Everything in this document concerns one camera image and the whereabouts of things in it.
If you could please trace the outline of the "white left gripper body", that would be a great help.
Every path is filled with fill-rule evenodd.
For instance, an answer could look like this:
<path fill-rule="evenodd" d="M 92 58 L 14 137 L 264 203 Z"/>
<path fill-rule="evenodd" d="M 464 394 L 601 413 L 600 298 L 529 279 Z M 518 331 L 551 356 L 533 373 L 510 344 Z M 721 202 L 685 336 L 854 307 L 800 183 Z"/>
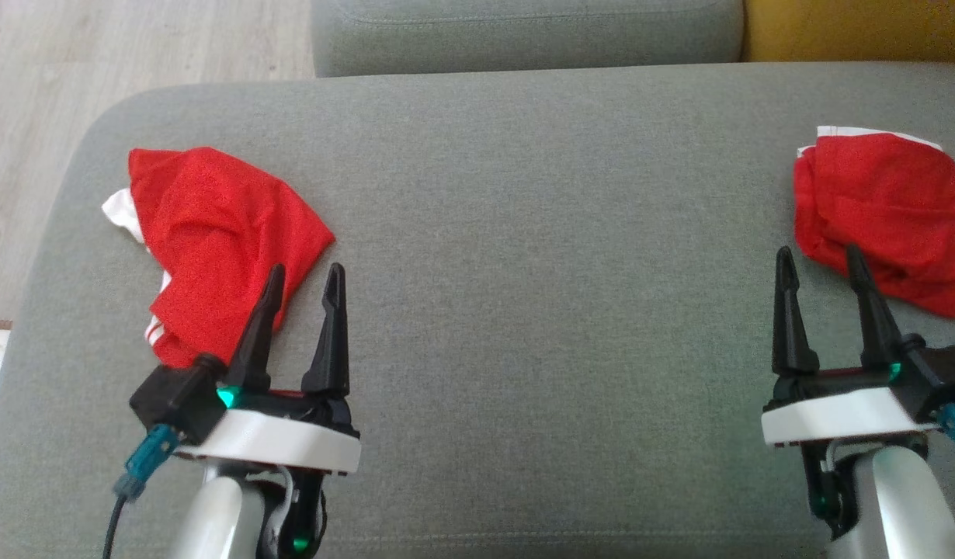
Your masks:
<path fill-rule="evenodd" d="M 236 386 L 221 386 L 216 392 L 227 411 L 202 443 L 180 446 L 177 457 L 328 474 L 357 472 L 363 446 L 343 397 Z"/>

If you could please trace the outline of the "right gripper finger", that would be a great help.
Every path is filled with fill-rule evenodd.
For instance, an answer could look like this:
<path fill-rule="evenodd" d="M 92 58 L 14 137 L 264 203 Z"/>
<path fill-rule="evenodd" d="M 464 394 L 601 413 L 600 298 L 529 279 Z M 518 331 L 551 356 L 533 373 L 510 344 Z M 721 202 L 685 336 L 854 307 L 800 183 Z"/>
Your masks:
<path fill-rule="evenodd" d="M 790 247 L 776 254 L 773 287 L 772 369 L 779 376 L 814 375 L 821 370 L 818 354 L 811 349 L 798 304 L 800 280 Z"/>
<path fill-rule="evenodd" d="M 891 372 L 899 363 L 898 346 L 902 334 L 878 289 L 872 272 L 860 247 L 846 247 L 848 280 L 858 303 L 862 332 L 862 367 L 868 370 Z"/>

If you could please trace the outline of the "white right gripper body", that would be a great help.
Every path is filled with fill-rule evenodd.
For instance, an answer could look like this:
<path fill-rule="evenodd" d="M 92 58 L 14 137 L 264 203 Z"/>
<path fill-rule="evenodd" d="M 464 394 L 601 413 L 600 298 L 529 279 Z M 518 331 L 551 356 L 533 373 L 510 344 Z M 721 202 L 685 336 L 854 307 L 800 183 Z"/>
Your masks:
<path fill-rule="evenodd" d="M 935 431 L 935 422 L 912 418 L 893 393 L 891 384 L 900 371 L 899 365 L 835 370 L 776 366 L 772 397 L 762 408 L 762 441 L 796 446 Z"/>

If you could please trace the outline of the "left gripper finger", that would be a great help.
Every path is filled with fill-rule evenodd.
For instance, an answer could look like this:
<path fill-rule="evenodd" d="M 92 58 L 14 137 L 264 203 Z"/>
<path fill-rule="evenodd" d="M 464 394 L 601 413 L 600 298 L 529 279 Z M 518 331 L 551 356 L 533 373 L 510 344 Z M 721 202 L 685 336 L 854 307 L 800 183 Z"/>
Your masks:
<path fill-rule="evenodd" d="M 269 351 L 276 315 L 282 307 L 285 277 L 283 264 L 275 264 L 269 269 L 265 286 L 252 308 L 229 363 L 225 376 L 227 386 L 236 387 L 243 392 L 263 393 L 269 390 Z"/>
<path fill-rule="evenodd" d="M 349 396 L 349 315 L 346 305 L 346 270 L 333 262 L 321 299 L 324 321 L 313 361 L 301 379 L 301 392 L 331 398 Z"/>

